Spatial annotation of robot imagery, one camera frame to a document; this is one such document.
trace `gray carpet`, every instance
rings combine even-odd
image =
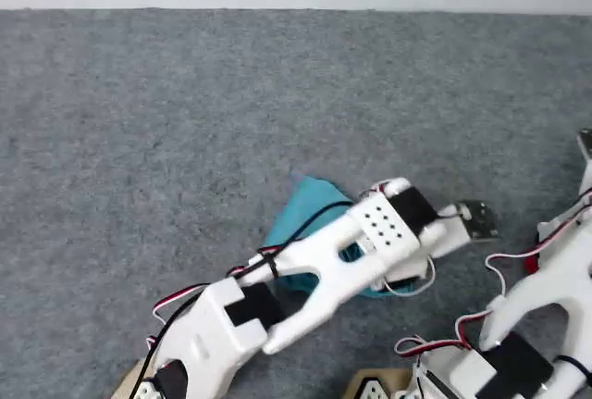
[[[245,261],[292,171],[483,198],[504,238],[439,261],[419,297],[350,301],[228,397],[338,397],[357,368],[406,366],[393,343],[451,336],[499,288],[483,257],[574,197],[591,74],[587,18],[0,12],[0,395],[107,397],[153,302]],[[520,329],[551,357],[564,325],[547,308]]]

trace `robotic arm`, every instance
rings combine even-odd
[[[592,130],[580,131],[586,159],[579,197],[566,212],[538,225],[539,270],[487,307],[479,349],[442,347],[420,358],[397,399],[566,399],[592,376]],[[562,355],[547,362],[512,328],[549,304],[569,314]]]
[[[490,212],[469,202],[438,214],[405,179],[386,184],[312,235],[269,259],[253,257],[232,277],[210,284],[170,325],[154,353],[155,374],[136,399],[215,399],[256,352],[272,355],[329,320],[337,308],[397,268],[413,273],[427,256],[443,256],[473,239],[497,235]],[[339,251],[363,250],[346,262]],[[312,272],[319,283],[285,318],[265,282]]]

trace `black cable tie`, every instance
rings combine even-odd
[[[261,258],[266,262],[266,264],[269,265],[271,273],[274,275],[274,279],[279,278],[278,266],[276,265],[276,260],[271,255],[271,253],[265,254],[261,250],[257,250],[257,253],[259,253],[259,256],[261,256]]]
[[[561,362],[567,362],[568,364],[572,364],[574,367],[582,371],[582,374],[586,376],[586,382],[588,384],[588,387],[592,387],[592,373],[588,371],[586,367],[584,367],[584,364],[582,364],[582,362],[580,362],[577,359],[574,359],[569,355],[558,355],[557,357],[555,357],[555,359],[553,359],[553,362],[557,362],[558,360],[560,360]]]

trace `blue fabric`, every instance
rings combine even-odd
[[[265,246],[284,243],[309,217],[324,206],[331,203],[351,201],[332,183],[308,176],[298,176],[292,196],[284,209],[279,213],[273,228],[265,239]],[[334,219],[340,217],[347,210],[346,206],[329,209],[304,230],[299,238],[306,237],[321,229]],[[352,245],[341,253],[346,261],[353,261],[362,252],[357,245]],[[318,278],[312,274],[298,274],[285,276],[277,280],[277,284],[291,291],[310,293],[315,289]],[[413,285],[403,287],[398,291],[404,293],[413,289]],[[364,297],[384,297],[392,293],[377,293],[366,288],[360,293]]]

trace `white wire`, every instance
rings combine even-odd
[[[152,348],[152,345],[154,345],[154,342],[156,342],[156,339],[154,337],[146,338],[146,345],[148,346],[149,350]]]
[[[577,211],[575,214],[573,214],[573,216],[571,216],[569,219],[565,220],[555,231],[553,231],[550,235],[548,235],[547,239],[545,239],[543,242],[539,243],[531,251],[528,251],[528,252],[522,253],[522,254],[502,254],[502,253],[498,253],[498,254],[492,254],[492,255],[488,256],[485,259],[485,266],[486,266],[487,269],[490,269],[491,271],[495,272],[498,275],[499,281],[500,281],[500,284],[501,284],[501,295],[506,295],[506,292],[507,292],[506,279],[504,278],[502,272],[498,268],[496,268],[493,265],[491,265],[491,260],[493,260],[494,258],[526,258],[526,257],[530,257],[530,256],[536,256],[541,251],[543,251],[544,249],[546,249],[551,243],[553,243],[554,240],[563,231],[565,231],[570,225],[572,225],[573,223],[575,223],[579,219],[580,215],[583,212],[587,211],[590,208],[592,208],[592,206],[584,206],[582,209],[580,209],[579,211]],[[425,286],[422,286],[420,288],[420,290],[423,291],[423,289],[425,288]],[[420,290],[417,290],[417,292],[406,293],[406,294],[408,294],[410,296],[411,295],[417,295]],[[394,292],[392,290],[390,290],[390,291],[392,293],[397,294],[397,295],[401,295],[402,294],[402,293],[396,293],[396,292]],[[426,342],[421,337],[415,335],[413,337],[404,337],[402,339],[399,339],[397,341],[397,343],[395,343],[394,351],[395,351],[395,353],[397,355],[408,356],[408,355],[413,355],[413,354],[418,354],[418,353],[421,354],[424,351],[429,351],[429,350],[436,349],[436,348],[439,348],[439,347],[442,347],[442,346],[466,344],[466,339],[464,337],[464,334],[462,333],[461,325],[465,321],[470,321],[470,320],[476,320],[476,319],[479,319],[479,318],[483,318],[483,317],[487,316],[489,313],[491,313],[491,310],[490,309],[485,309],[485,310],[480,311],[478,313],[466,314],[464,316],[460,316],[459,318],[457,318],[456,319],[456,322],[454,323],[454,330],[456,332],[456,336],[457,336],[458,340],[441,340],[441,341]],[[404,343],[416,343],[416,346],[415,347],[412,347],[412,348],[410,348],[408,350],[400,350],[399,347],[402,344],[404,344]]]
[[[398,291],[390,288],[389,282],[387,281],[386,278],[384,279],[385,287],[393,295],[396,295],[398,297],[414,297],[417,294],[423,293],[425,290],[429,289],[429,287],[432,286],[434,284],[434,282],[436,281],[436,265],[434,265],[434,259],[432,257],[428,256],[427,263],[429,263],[429,267],[430,267],[430,271],[431,271],[431,278],[429,281],[427,281],[425,284],[423,284],[422,286],[417,288],[415,291],[411,291],[410,293],[399,293]]]
[[[158,310],[160,310],[164,306],[172,304],[173,302],[177,302],[179,299],[182,299],[183,297],[185,297],[191,293],[195,293],[197,290],[202,290],[206,286],[207,286],[207,284],[205,283],[205,284],[193,286],[193,287],[187,289],[187,291],[181,290],[178,295],[171,297],[170,299],[166,300],[162,304],[160,304],[160,303],[156,304],[156,306],[152,310],[153,317],[160,320],[163,323],[163,325],[166,325],[167,321],[160,314],[158,314]]]
[[[536,256],[537,254],[541,253],[544,249],[546,249],[549,245],[551,245],[561,232],[565,231],[568,226],[575,223],[579,219],[579,217],[585,211],[589,210],[591,207],[592,206],[590,206],[590,205],[582,207],[582,209],[577,211],[575,214],[573,214],[573,216],[571,216],[569,219],[567,219],[565,222],[563,222],[555,231],[553,231],[551,234],[549,234],[547,236],[547,239],[545,239],[543,242],[541,242],[539,245],[537,245],[531,251],[528,251],[528,252],[522,253],[522,254],[497,253],[497,254],[492,254],[490,256],[487,256],[487,258],[485,259],[485,266],[487,269],[495,272],[498,275],[499,282],[501,284],[501,295],[505,296],[506,292],[507,292],[506,278],[503,276],[502,272],[498,268],[494,267],[491,264],[491,260],[493,260],[494,258],[527,258],[530,256]]]

